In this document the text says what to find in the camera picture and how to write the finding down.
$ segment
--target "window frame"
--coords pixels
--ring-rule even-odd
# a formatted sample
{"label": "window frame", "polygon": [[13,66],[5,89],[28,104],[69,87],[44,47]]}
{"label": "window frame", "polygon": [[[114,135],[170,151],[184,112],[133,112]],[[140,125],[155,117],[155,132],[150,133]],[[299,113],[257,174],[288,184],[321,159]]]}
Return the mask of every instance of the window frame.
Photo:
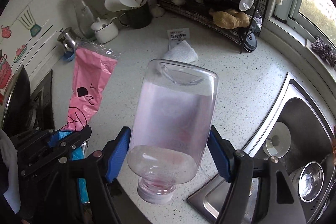
{"label": "window frame", "polygon": [[315,41],[315,36],[319,35],[323,41],[331,45],[336,52],[332,41],[307,17],[299,13],[302,0],[284,0],[282,5],[275,5],[273,16],[293,28],[304,39]]}

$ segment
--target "black pan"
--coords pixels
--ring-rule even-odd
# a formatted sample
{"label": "black pan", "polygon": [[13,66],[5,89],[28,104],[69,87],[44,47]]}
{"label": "black pan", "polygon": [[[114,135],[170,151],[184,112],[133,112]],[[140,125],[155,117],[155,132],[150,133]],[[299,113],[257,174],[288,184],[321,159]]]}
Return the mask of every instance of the black pan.
{"label": "black pan", "polygon": [[29,116],[30,82],[23,65],[10,79],[0,106],[0,128],[9,136],[25,130]]}

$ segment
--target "sink rim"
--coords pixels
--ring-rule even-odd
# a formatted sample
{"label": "sink rim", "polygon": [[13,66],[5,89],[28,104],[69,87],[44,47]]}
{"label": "sink rim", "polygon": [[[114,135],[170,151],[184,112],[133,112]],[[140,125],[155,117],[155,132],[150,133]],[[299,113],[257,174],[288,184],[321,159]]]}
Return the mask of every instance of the sink rim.
{"label": "sink rim", "polygon": [[[290,72],[288,72],[285,81],[283,82],[283,85],[280,89],[280,92],[275,102],[271,106],[270,111],[266,115],[260,127],[256,130],[255,134],[248,140],[243,148],[243,150],[251,157],[253,157],[257,153],[259,148],[263,145],[274,124],[276,123],[284,105],[292,98],[301,99],[308,105],[310,110],[314,113],[314,115],[322,125],[332,147],[332,137],[335,138],[332,127],[328,123],[326,117],[324,116],[320,107],[317,105],[316,101],[309,95],[308,91],[300,84],[300,82]],[[335,180],[335,171],[336,167],[334,166],[332,179],[329,182],[327,190],[323,195],[320,204],[324,204],[324,201],[329,194],[331,185],[333,185],[333,182]],[[206,185],[201,187],[187,199],[187,202],[196,211],[198,211],[203,217],[211,222],[214,222],[214,220],[216,220],[216,215],[218,216],[219,212],[211,204],[207,203],[206,198],[223,182],[225,182],[225,180],[217,174]],[[310,223],[315,218],[317,211],[318,210],[315,211],[315,213],[307,221],[307,223]]]}

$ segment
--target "screw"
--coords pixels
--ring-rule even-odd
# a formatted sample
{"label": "screw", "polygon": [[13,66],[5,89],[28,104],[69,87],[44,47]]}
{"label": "screw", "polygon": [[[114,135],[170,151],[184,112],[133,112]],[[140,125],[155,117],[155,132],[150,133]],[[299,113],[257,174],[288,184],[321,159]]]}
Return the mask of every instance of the screw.
{"label": "screw", "polygon": [[96,150],[95,152],[93,152],[93,156],[95,158],[100,158],[103,155],[103,152],[101,152],[100,150]]}
{"label": "screw", "polygon": [[243,150],[236,150],[236,155],[238,157],[244,157],[245,156],[245,152]]}
{"label": "screw", "polygon": [[271,162],[273,162],[275,164],[277,164],[279,162],[279,159],[276,156],[272,156],[272,157],[270,157],[270,159],[271,159]]}
{"label": "screw", "polygon": [[66,163],[67,161],[68,161],[68,158],[67,158],[67,157],[62,157],[62,158],[59,159],[59,163],[60,163],[60,164],[64,164],[64,163]]}

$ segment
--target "countertop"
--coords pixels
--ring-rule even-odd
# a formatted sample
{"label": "countertop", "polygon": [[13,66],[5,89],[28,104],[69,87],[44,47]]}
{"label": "countertop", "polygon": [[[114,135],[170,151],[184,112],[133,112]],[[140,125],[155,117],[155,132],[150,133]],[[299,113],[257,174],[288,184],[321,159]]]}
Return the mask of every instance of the countertop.
{"label": "countertop", "polygon": [[[244,147],[266,117],[287,72],[297,77],[308,90],[325,113],[328,122],[335,123],[325,101],[309,80],[262,39],[258,39],[256,51],[239,54],[238,46],[222,35],[193,21],[166,13],[161,18],[153,19],[143,29],[120,30],[119,35],[109,42],[110,48],[120,51],[122,55],[103,92],[100,109],[89,122],[92,128],[89,153],[102,149],[107,141],[117,136],[123,126],[132,128],[147,63],[162,57],[167,51],[167,30],[185,27],[190,29],[191,39],[188,42],[199,57],[193,65],[214,71],[220,78],[213,124],[221,136],[229,139],[236,149]],[[55,128],[61,128],[67,120],[74,64],[74,61],[59,60],[53,66]],[[129,169],[126,161],[118,180],[152,223],[198,224],[208,222],[187,204],[186,199],[216,173],[215,164],[206,148],[195,178],[177,185],[172,200],[165,205],[152,205],[138,196],[138,176]]]}

